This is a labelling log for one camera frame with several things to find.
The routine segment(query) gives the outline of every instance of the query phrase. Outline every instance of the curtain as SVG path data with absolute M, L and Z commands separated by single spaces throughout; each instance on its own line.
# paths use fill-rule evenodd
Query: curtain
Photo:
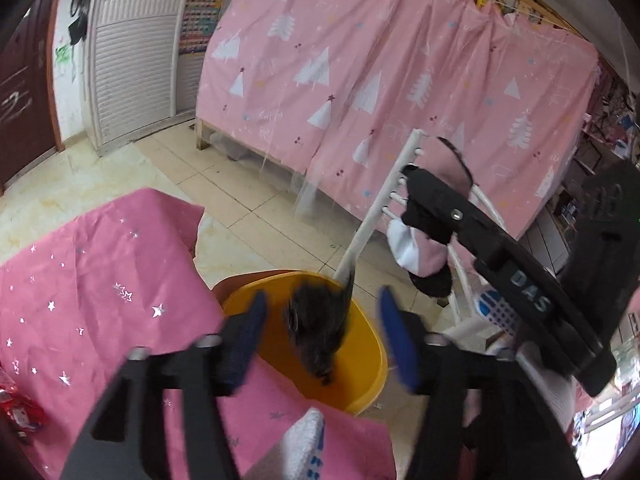
M 359 218 L 421 128 L 463 153 L 519 237 L 571 159 L 597 73 L 587 41 L 474 0 L 233 0 L 230 10 L 197 116 Z M 236 58 L 217 59 L 232 38 Z M 239 75 L 242 96 L 230 92 Z

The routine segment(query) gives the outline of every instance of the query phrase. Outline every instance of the yellow bowl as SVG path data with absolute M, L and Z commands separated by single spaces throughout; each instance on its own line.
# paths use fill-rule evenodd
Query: yellow bowl
M 351 300 L 347 332 L 335 355 L 333 382 L 322 386 L 321 381 L 307 372 L 300 362 L 289 340 L 282 313 L 293 291 L 303 282 L 339 287 L 337 282 L 322 274 L 288 272 L 238 288 L 223 303 L 222 309 L 228 316 L 244 312 L 255 293 L 264 290 L 268 298 L 268 314 L 258 348 L 260 357 L 289 378 L 307 399 L 319 400 L 357 415 L 376 400 L 385 385 L 388 369 L 385 347 L 358 304 Z

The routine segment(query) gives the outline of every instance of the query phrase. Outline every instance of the silver star print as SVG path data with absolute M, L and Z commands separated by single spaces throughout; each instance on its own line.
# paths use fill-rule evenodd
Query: silver star print
M 162 303 L 160 303 L 159 306 L 153 306 L 152 309 L 154 310 L 154 315 L 153 317 L 158 317 L 158 316 L 162 316 L 162 314 L 165 313 L 164 308 L 162 308 Z

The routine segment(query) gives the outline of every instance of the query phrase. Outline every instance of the beige floor tile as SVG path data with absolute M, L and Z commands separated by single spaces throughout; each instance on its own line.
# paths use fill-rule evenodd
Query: beige floor tile
M 17 179 L 0 198 L 0 263 L 109 200 L 141 187 L 188 197 L 134 144 L 99 157 L 86 137 Z
M 386 241 L 386 234 L 375 231 L 360 253 L 360 258 L 412 285 L 409 273 L 396 263 Z
M 180 184 L 196 173 L 191 166 L 178 158 L 164 146 L 145 153 L 148 159 L 162 171 L 174 184 Z
M 344 256 L 344 248 L 339 248 L 334 256 L 332 256 L 327 265 L 332 269 L 337 269 L 340 260 Z M 380 269 L 366 260 L 358 259 L 356 263 L 356 285 L 363 288 L 374 297 L 378 296 L 380 287 L 383 285 L 391 286 L 396 298 L 400 302 L 400 306 L 409 309 L 414 304 L 417 289 L 396 275 Z
M 194 263 L 210 288 L 229 276 L 273 269 L 272 264 L 208 213 L 200 221 Z
M 382 392 L 380 392 L 376 401 L 364 410 L 360 416 L 386 422 L 387 425 L 390 425 L 398 410 L 409 402 L 411 398 L 412 396 L 398 380 L 396 372 L 389 370 Z
M 411 463 L 427 402 L 426 397 L 411 396 L 394 413 L 390 424 L 388 424 L 398 479 L 404 478 Z
M 254 213 L 236 222 L 231 226 L 230 231 L 277 269 L 318 272 L 322 267 L 322 262 L 315 256 L 289 240 Z
M 434 298 L 418 292 L 414 304 L 411 306 L 411 312 L 421 316 L 428 330 L 433 330 L 440 317 L 443 316 L 444 309 L 436 303 Z
M 252 211 L 278 194 L 256 171 L 232 160 L 216 164 L 202 174 Z
M 206 150 L 196 149 L 195 133 L 189 127 L 190 122 L 176 124 L 156 133 L 152 138 L 198 171 L 204 171 L 227 160 L 226 156 L 213 146 Z
M 136 147 L 145 155 L 162 148 L 162 144 L 158 142 L 155 136 L 148 136 L 135 142 Z
M 332 240 L 304 218 L 296 216 L 295 203 L 290 200 L 292 197 L 292 194 L 280 193 L 257 208 L 254 214 L 316 258 L 326 262 L 337 251 L 340 242 Z
M 322 192 L 316 192 L 309 203 L 305 200 L 297 202 L 298 195 L 293 192 L 288 192 L 285 196 L 290 203 L 296 205 L 297 215 L 304 218 L 306 222 L 309 222 L 331 240 L 340 242 L 345 247 L 360 225 L 360 220 L 347 213 Z
M 325 276 L 333 277 L 335 270 L 331 267 L 325 265 L 320 269 L 320 274 L 324 274 Z M 353 286 L 353 299 L 356 300 L 362 311 L 366 314 L 366 316 L 371 320 L 376 330 L 379 330 L 378 327 L 378 300 L 369 294 L 363 288 L 354 285 Z
M 181 182 L 178 187 L 195 203 L 203 205 L 224 227 L 230 227 L 250 213 L 241 203 L 200 174 Z

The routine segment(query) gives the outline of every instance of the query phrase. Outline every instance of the white louvered wardrobe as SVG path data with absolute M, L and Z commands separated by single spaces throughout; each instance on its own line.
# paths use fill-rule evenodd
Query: white louvered wardrobe
M 193 117 L 193 109 L 181 112 L 178 102 L 190 100 L 178 98 L 177 84 L 184 4 L 92 0 L 83 114 L 98 153 Z

